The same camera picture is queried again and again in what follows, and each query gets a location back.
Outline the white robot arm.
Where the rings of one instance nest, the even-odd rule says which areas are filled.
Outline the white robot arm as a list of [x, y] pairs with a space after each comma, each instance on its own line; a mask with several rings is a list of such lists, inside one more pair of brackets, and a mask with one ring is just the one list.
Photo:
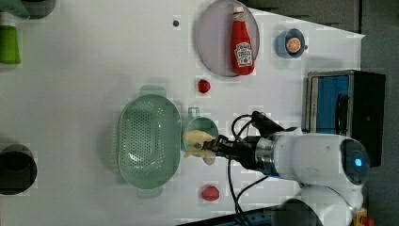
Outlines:
[[349, 226], [362, 208], [370, 160], [351, 137], [296, 128], [236, 141], [218, 136], [203, 149], [300, 185], [272, 215], [272, 226]]

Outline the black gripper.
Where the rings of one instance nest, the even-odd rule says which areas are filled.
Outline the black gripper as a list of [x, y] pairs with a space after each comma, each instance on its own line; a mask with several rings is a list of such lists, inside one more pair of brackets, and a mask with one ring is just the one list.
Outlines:
[[226, 137], [219, 135], [217, 139], [205, 141], [202, 149], [204, 151], [214, 151], [217, 156], [235, 160], [247, 170], [255, 170], [257, 167], [255, 150], [259, 139], [259, 136], [249, 136], [230, 141]]

